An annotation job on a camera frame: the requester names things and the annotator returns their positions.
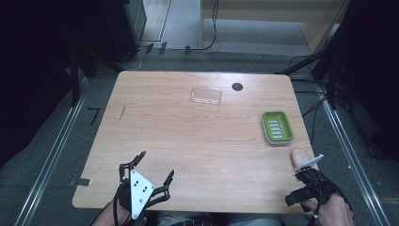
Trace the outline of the peach soap bar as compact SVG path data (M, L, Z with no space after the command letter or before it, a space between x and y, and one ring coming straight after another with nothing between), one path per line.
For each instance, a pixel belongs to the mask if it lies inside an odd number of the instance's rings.
M300 170L304 164L308 163L311 160L308 154L300 149L291 151L291 159L295 171Z

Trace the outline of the black metal stand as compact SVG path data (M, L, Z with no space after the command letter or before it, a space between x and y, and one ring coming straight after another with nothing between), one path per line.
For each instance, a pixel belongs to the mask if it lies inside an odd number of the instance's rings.
M85 77L93 77L96 69L92 63L92 56L87 48L71 48L69 52L72 103L76 106L81 96L79 71L82 71Z
M319 52L305 57L294 66L277 72L277 74L289 75L315 62L316 66L311 70L311 76L313 79L319 80L323 78L326 73L328 73L327 102L329 103L330 107L335 110L336 106L334 94L340 69L338 52L347 28L348 24L346 22L341 22L334 32L332 38L322 47Z

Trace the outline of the person's left hand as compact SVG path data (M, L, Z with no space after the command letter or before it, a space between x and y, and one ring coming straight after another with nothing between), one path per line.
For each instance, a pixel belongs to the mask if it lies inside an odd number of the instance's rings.
M139 220L132 220L131 212L120 205L119 201L111 200L90 226L138 226Z

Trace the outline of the black cabinet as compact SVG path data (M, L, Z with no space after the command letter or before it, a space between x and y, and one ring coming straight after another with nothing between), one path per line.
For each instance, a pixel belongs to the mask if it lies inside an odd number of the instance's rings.
M143 0L103 0L111 31L112 58L122 62L138 52L147 22Z

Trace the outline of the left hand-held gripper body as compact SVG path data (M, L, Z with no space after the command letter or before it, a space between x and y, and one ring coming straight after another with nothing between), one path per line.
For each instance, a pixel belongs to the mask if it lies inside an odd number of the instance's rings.
M168 196L154 195L153 191L157 187L135 169L130 171L130 178L124 179L122 185L120 205L131 212L132 219L139 219L148 207L170 198L170 194Z

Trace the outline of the metal floor rail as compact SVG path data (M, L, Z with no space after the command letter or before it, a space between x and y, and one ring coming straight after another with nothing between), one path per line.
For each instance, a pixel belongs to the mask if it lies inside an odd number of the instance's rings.
M348 167L357 182L359 191L364 199L369 212L376 226L391 226L391 222L384 210L381 200L377 196L372 183L367 176L364 167L361 165L348 134L343 128L339 114L334 110L328 101L323 102L323 107L327 113L328 120L334 133L341 145L343 154L348 162Z
M48 153L40 173L35 180L35 183L29 190L28 196L24 202L23 208L17 217L14 226L29 226L32 217L35 215L36 209L40 204L41 198L45 192L46 187L52 177L59 157L61 156L64 146L70 136L71 130L75 121L81 111L82 105L86 99L89 86L89 80L84 78L81 81L81 95L77 99L74 106L71 106L66 119L57 133L56 139Z

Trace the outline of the green soap dish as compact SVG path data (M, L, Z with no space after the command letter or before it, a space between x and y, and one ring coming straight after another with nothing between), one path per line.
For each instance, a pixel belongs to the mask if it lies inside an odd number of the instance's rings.
M271 145L286 145L294 139L291 124L282 111L264 112L262 126L265 139Z

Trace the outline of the wooden shelf unit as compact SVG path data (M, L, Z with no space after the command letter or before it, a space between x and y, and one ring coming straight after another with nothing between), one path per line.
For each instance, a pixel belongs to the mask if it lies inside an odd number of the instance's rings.
M352 0L218 0L217 18L225 20L299 23L312 53L327 36Z

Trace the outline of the clear plastic box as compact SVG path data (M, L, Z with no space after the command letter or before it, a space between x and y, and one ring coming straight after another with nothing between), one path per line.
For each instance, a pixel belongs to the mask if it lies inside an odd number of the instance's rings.
M216 108L221 106L222 89L196 85L191 89L190 103L196 106Z

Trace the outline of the person's right hand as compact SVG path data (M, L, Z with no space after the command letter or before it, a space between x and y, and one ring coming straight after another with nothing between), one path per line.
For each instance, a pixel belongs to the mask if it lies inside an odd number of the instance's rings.
M311 200L302 204L313 212L321 226L355 226L354 213L341 196L332 194L323 205Z

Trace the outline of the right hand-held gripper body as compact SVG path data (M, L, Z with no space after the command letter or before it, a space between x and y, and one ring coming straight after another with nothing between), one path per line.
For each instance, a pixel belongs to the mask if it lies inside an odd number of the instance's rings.
M304 164L301 169L295 171L295 175L301 170L312 170L313 182L309 184L304 184L306 188L311 189L314 192L313 199L317 200L318 205L325 204L330 195L335 192L333 184L329 179L314 166L323 158L324 156L320 153L318 156L311 158L311 160Z

